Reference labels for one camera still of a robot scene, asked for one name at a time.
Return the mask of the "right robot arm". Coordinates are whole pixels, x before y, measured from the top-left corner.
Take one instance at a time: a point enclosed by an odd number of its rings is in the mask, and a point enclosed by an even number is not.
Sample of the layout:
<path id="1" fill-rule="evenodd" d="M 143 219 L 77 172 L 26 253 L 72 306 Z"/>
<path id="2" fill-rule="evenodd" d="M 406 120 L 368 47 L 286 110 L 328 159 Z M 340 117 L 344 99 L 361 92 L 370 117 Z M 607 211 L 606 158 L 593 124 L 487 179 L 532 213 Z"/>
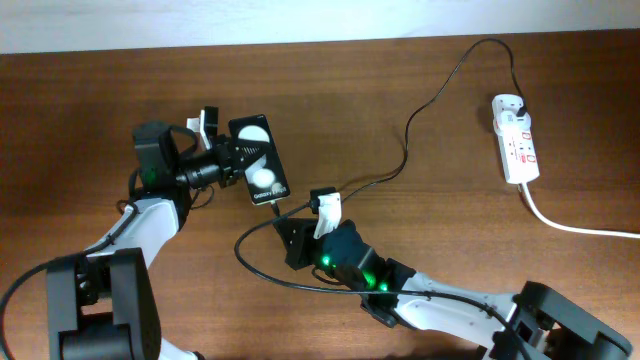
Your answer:
<path id="1" fill-rule="evenodd" d="M 632 344 L 551 287 L 483 293 L 439 283 L 379 256 L 347 220 L 315 237 L 312 219 L 276 224 L 294 270 L 312 266 L 358 292 L 362 309 L 387 327 L 436 331 L 477 345 L 481 359 L 628 359 Z"/>

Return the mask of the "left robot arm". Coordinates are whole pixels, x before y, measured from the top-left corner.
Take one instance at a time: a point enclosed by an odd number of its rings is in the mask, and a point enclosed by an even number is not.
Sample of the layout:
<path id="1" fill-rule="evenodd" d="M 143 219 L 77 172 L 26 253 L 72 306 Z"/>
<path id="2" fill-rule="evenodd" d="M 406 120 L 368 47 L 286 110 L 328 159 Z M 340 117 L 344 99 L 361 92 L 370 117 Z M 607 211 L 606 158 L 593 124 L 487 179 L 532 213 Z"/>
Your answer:
<path id="1" fill-rule="evenodd" d="M 133 131 L 139 167 L 121 218 L 94 245 L 46 271 L 49 355 L 53 359 L 198 359 L 164 339 L 148 269 L 184 226 L 192 191 L 246 180 L 254 204 L 289 194 L 263 115 L 234 119 L 230 133 L 193 119 L 180 151 L 178 127 L 150 122 Z"/>

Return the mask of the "black Samsung Galaxy smartphone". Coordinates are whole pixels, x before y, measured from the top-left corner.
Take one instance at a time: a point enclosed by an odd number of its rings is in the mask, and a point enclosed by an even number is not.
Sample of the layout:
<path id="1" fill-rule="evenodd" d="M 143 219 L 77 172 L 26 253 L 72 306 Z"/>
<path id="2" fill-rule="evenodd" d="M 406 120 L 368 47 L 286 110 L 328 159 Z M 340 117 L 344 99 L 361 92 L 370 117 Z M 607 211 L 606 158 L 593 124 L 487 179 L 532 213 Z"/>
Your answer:
<path id="1" fill-rule="evenodd" d="M 252 203 L 288 197 L 290 187 L 266 116 L 232 119 L 228 125 Z"/>

